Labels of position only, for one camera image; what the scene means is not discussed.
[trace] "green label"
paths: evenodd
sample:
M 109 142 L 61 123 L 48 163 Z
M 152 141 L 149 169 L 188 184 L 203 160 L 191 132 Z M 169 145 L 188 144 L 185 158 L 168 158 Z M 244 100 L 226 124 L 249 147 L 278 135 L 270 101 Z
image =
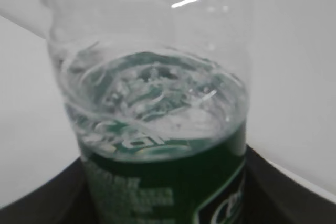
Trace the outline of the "green label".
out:
M 195 224 L 237 223 L 241 217 L 245 184 L 244 164 L 232 178 L 205 201 L 195 214 Z
M 220 144 L 170 161 L 127 163 L 91 153 L 83 163 L 101 223 L 240 223 L 245 147 L 244 124 Z

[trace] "black stand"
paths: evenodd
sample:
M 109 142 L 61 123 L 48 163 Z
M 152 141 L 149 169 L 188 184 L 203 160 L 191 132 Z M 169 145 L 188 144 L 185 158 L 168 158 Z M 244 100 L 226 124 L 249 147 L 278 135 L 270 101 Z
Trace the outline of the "black stand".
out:
M 52 181 L 0 210 L 1 224 L 98 224 L 79 160 Z M 336 205 L 247 152 L 245 224 L 333 224 Z

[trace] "white background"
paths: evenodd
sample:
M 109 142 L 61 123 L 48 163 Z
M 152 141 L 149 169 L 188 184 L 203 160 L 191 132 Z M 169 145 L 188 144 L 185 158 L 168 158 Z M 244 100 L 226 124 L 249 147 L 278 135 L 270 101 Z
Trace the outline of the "white background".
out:
M 0 14 L 36 34 L 48 23 L 39 0 L 0 0 Z M 336 0 L 255 0 L 248 141 L 336 202 L 335 18 Z M 0 55 L 1 207 L 57 175 L 78 151 L 45 41 L 0 18 Z

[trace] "clear plastic bottle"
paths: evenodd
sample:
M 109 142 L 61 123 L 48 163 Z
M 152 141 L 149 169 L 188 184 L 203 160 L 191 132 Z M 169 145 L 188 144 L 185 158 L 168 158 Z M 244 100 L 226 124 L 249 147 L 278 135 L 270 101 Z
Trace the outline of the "clear plastic bottle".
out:
M 241 222 L 250 0 L 43 0 L 105 224 Z

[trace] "logo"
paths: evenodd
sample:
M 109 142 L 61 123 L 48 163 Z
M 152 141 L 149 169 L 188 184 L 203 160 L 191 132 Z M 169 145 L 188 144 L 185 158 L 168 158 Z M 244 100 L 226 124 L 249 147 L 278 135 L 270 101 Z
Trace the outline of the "logo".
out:
M 231 179 L 201 204 L 194 216 L 194 224 L 228 224 L 235 221 L 243 207 L 245 162 Z

